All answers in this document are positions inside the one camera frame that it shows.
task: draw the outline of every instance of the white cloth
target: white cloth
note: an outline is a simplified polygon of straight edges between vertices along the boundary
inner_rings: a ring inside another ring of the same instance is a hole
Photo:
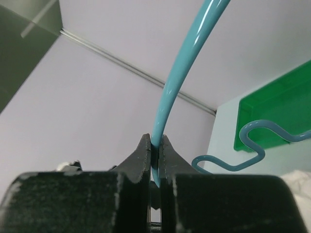
[[[291,189],[308,232],[311,233],[311,172],[295,170],[281,178]]]

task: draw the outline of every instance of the wavy blue cable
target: wavy blue cable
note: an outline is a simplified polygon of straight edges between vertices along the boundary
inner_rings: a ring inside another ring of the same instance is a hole
[[[230,0],[205,0],[188,31],[165,83],[151,135],[153,150],[157,151],[157,154],[152,154],[152,174],[158,187],[160,187],[158,150],[170,111],[195,58],[229,2]]]
[[[298,134],[298,135],[292,135],[272,121],[254,120],[244,125],[243,128],[240,130],[240,134],[239,134],[240,140],[250,149],[257,152],[257,155],[254,158],[251,158],[250,160],[247,160],[239,165],[232,166],[212,155],[201,155],[201,156],[196,157],[192,161],[191,165],[199,172],[210,174],[209,171],[206,171],[205,169],[199,167],[198,162],[200,161],[212,162],[228,171],[240,171],[242,169],[245,169],[251,165],[254,165],[260,162],[265,157],[265,151],[261,146],[259,146],[257,143],[255,143],[248,137],[248,133],[255,128],[267,128],[289,142],[300,142],[300,141],[311,138],[311,130]]]

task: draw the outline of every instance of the green container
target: green container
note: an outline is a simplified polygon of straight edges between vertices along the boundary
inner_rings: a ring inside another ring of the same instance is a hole
[[[244,97],[239,104],[234,150],[251,150],[239,138],[250,121],[271,120],[291,134],[311,129],[311,61]],[[263,148],[288,144],[268,129],[254,129],[249,138]]]

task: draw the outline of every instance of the white surface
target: white surface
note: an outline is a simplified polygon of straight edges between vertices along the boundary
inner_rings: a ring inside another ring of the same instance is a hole
[[[64,27],[166,80],[203,0],[60,0]],[[232,0],[182,90],[216,108],[311,58],[311,0]]]
[[[247,153],[233,149],[240,99],[254,90],[255,88],[218,108],[208,154],[214,155],[231,165],[237,165],[256,155],[254,152]],[[311,140],[270,148],[266,150],[266,157],[262,161],[242,171],[233,172],[233,174],[250,173],[279,176],[295,169],[311,171],[311,163],[307,162],[311,159],[310,149]],[[232,173],[209,162],[205,162],[204,168],[213,173]]]
[[[26,171],[118,165],[151,133],[162,89],[60,37],[0,116],[0,196]],[[214,117],[177,98],[165,134],[187,161]]]
[[[308,232],[311,232],[311,172],[295,170],[282,179],[291,189]]]

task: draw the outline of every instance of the light blue hose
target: light blue hose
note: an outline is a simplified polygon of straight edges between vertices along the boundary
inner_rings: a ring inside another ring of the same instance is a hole
[[[267,128],[267,129],[275,132],[277,135],[279,135],[280,137],[284,138],[285,140],[287,140],[289,142],[300,142],[300,141],[311,138],[311,130],[306,131],[306,132],[301,133],[301,134],[298,134],[298,135],[292,135],[272,121],[255,120],[255,121],[249,122],[248,124],[243,126],[243,128],[240,130],[240,134],[239,134],[240,140],[246,146],[248,146],[250,149],[257,152],[257,155],[254,158],[247,160],[247,161],[245,161],[239,165],[232,166],[232,165],[229,165],[229,164],[225,163],[224,161],[222,161],[222,160],[220,160],[220,159],[218,159],[212,155],[201,155],[201,156],[196,157],[192,161],[191,165],[196,170],[198,170],[202,173],[210,174],[210,172],[199,167],[198,162],[200,162],[200,161],[212,162],[212,163],[214,163],[214,164],[216,164],[216,165],[218,165],[218,166],[220,166],[220,167],[222,167],[228,171],[240,171],[244,168],[247,168],[251,165],[254,165],[254,164],[260,162],[265,157],[265,151],[261,146],[259,146],[257,143],[255,143],[254,141],[252,141],[248,137],[248,133],[255,128]]]
[[[153,151],[157,151],[157,154],[152,154],[152,174],[158,187],[160,186],[158,151],[170,111],[195,58],[229,2],[230,0],[205,0],[188,31],[165,83],[151,135]]]

